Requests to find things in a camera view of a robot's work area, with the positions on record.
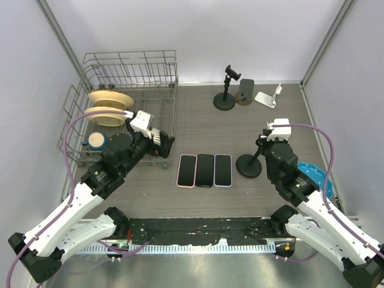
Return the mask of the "white folding phone stand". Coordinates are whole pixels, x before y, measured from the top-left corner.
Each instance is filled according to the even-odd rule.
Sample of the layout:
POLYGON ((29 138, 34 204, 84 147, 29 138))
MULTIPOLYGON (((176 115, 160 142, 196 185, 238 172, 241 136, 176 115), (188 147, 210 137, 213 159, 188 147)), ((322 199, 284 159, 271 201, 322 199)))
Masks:
POLYGON ((264 92, 258 92, 254 100, 262 105, 274 109, 278 103, 281 91, 282 86, 279 83, 273 95, 268 95, 264 92))

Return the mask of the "pink case phone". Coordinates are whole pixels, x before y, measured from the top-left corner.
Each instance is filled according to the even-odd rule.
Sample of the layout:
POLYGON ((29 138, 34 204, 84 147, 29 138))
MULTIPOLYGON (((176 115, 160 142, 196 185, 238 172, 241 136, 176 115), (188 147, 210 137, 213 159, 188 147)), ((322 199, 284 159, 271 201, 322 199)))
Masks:
POLYGON ((192 188, 195 185, 197 156, 182 154, 179 158, 179 167, 176 185, 182 188, 192 188))

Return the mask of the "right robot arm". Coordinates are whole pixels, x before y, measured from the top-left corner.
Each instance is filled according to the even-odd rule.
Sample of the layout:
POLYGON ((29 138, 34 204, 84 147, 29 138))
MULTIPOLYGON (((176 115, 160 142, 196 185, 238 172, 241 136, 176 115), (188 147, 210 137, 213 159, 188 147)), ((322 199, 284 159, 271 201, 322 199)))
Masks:
POLYGON ((328 258, 352 287, 383 282, 383 244, 373 239, 323 196, 320 187, 298 169, 298 157, 286 139, 260 135, 267 178, 290 205, 273 213, 271 230, 303 240, 328 258))

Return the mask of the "black round base stand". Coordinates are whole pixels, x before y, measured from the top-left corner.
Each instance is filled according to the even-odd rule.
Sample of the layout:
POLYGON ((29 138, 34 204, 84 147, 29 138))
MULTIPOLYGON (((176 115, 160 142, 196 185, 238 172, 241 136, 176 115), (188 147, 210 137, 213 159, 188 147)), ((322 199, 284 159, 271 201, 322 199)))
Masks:
POLYGON ((232 79, 238 81, 241 78, 241 73, 235 72, 231 65, 228 65, 225 69, 226 76, 224 79, 224 92, 218 93, 214 99, 213 104, 218 110, 228 111, 234 108, 236 101, 235 97, 228 92, 230 82, 232 79))

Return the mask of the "black phone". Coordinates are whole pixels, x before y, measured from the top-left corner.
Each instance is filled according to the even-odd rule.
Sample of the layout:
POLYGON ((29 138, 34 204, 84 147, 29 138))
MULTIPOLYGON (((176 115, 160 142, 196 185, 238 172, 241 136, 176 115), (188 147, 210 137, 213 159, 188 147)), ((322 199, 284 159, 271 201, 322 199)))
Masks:
POLYGON ((199 154, 197 156, 195 186, 210 188, 214 182, 214 156, 199 154))

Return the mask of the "white phone blue screen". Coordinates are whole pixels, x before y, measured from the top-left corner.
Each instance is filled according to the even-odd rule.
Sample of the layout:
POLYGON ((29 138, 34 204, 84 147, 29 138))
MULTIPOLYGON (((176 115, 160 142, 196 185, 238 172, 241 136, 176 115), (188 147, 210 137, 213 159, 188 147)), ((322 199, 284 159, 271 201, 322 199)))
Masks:
POLYGON ((214 156, 214 185, 216 187, 232 186, 232 157, 227 154, 214 156))

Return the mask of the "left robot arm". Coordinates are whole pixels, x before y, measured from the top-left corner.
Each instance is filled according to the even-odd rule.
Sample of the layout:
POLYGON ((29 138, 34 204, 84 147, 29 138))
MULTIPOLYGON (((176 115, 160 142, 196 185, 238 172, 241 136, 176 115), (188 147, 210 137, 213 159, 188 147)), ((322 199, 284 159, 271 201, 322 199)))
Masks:
POLYGON ((93 222, 73 229, 90 210, 124 183, 126 175, 145 156, 167 158, 175 141, 152 129, 147 138, 140 132, 114 134, 105 144, 101 159, 90 166, 74 191, 46 219, 29 232, 14 233, 8 243, 36 283, 54 276, 74 253, 103 238, 122 239, 129 219, 116 207, 107 208, 93 222))

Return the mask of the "grey phone stand wooden base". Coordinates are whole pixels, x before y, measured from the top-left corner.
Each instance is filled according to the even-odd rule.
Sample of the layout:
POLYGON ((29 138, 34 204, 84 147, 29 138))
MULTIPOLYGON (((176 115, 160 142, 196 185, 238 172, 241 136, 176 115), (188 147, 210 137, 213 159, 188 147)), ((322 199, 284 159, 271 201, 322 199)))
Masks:
POLYGON ((254 80, 242 79, 239 84, 239 90, 235 95, 236 104, 247 106, 253 101, 254 80))

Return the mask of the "black gooseneck phone stand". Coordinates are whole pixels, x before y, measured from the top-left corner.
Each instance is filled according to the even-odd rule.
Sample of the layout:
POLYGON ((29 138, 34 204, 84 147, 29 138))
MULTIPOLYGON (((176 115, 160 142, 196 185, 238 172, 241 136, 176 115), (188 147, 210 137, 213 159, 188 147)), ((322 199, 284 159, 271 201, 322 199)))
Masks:
POLYGON ((259 135, 255 144, 257 146, 256 152, 251 154, 243 154, 236 160, 237 171, 246 178, 256 178, 262 172, 262 165, 258 157, 262 153, 262 145, 264 143, 265 136, 259 135))

